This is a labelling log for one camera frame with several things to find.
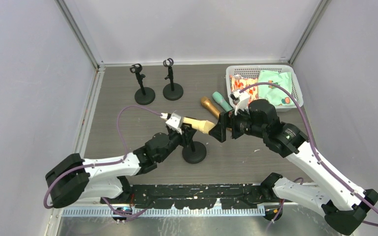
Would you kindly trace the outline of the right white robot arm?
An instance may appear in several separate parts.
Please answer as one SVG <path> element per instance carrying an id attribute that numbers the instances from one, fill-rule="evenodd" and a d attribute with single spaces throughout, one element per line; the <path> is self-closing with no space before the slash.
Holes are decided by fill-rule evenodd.
<path id="1" fill-rule="evenodd" d="M 277 173 L 271 173 L 261 186 L 277 198 L 318 213 L 343 235 L 352 234 L 378 201 L 375 190 L 363 189 L 341 174 L 297 126 L 280 121 L 276 108 L 266 100 L 253 101 L 245 111 L 221 113 L 209 135 L 224 142 L 228 128 L 233 139 L 242 135 L 261 138 L 271 151 L 305 172 L 318 189 L 302 186 Z"/>

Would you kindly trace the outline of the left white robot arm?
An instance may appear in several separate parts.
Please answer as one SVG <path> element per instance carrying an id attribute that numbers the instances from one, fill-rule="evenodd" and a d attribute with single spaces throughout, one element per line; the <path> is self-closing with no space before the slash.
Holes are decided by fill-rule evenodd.
<path id="1" fill-rule="evenodd" d="M 72 153 L 45 175 L 44 207 L 63 208 L 87 198 L 120 199 L 129 192 L 127 176 L 156 169 L 178 146 L 192 141 L 195 133 L 188 126 L 182 133 L 168 129 L 156 133 L 142 147 L 116 157 L 86 159 Z"/>

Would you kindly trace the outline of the beige microphone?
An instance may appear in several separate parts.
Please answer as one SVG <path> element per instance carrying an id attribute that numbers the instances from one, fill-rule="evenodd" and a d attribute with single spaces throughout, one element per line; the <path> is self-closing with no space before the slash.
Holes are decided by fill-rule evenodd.
<path id="1" fill-rule="evenodd" d="M 191 128 L 200 131 L 203 134 L 209 134 L 209 132 L 215 127 L 215 123 L 209 120 L 198 120 L 194 118 L 183 118 L 183 124 L 190 126 Z"/>

